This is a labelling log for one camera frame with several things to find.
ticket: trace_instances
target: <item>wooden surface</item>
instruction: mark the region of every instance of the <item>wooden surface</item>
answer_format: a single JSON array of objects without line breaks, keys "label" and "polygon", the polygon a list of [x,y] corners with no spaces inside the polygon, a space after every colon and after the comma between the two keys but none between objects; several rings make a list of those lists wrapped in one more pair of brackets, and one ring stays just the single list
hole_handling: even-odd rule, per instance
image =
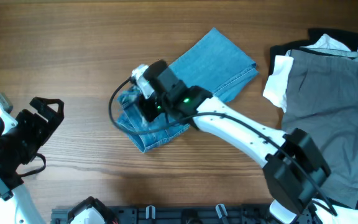
[{"label": "wooden surface", "polygon": [[358,32],[358,2],[0,5],[0,91],[13,102],[12,114],[30,108],[35,96],[65,102],[64,122],[40,149],[47,169],[24,179],[45,221],[51,209],[90,195],[106,205],[272,200],[257,164],[212,135],[189,130],[142,154],[108,120],[108,99],[133,68],[174,61],[212,27],[259,66],[260,75],[230,106],[277,127],[280,111],[262,97],[269,47],[307,38],[308,27]]}]

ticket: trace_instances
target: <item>gray pants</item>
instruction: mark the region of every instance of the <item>gray pants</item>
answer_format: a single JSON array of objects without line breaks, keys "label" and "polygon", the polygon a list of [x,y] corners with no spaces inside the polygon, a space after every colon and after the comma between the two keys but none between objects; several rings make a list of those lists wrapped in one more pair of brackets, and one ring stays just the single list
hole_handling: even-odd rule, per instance
[{"label": "gray pants", "polygon": [[331,168],[322,189],[351,208],[358,200],[358,62],[292,50],[282,128],[311,134]]}]

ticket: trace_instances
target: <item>blue denim cloth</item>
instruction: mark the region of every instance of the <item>blue denim cloth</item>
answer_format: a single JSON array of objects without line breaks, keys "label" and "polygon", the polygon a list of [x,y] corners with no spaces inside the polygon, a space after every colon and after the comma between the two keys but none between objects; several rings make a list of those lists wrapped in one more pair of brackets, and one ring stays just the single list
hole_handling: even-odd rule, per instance
[{"label": "blue denim cloth", "polygon": [[[223,102],[233,100],[258,74],[255,68],[256,63],[215,28],[170,65],[170,69],[187,87],[198,85],[212,92]],[[133,86],[118,97],[123,113],[117,122],[135,131],[157,129],[165,125],[164,114],[160,114],[151,123],[142,117],[135,103],[139,95],[139,89]],[[179,125],[157,133],[128,137],[140,151],[147,152],[168,143],[188,128],[188,124]]]}]

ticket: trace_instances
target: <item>waistband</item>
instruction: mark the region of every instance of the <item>waistband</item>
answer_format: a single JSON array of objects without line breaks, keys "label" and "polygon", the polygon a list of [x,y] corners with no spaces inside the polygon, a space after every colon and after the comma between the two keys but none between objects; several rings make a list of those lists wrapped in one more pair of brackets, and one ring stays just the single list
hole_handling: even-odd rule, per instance
[{"label": "waistband", "polygon": [[347,71],[358,75],[358,62],[336,56],[321,56],[306,53],[300,50],[292,50],[291,57],[294,64],[301,62],[308,66],[326,68],[335,71]]}]

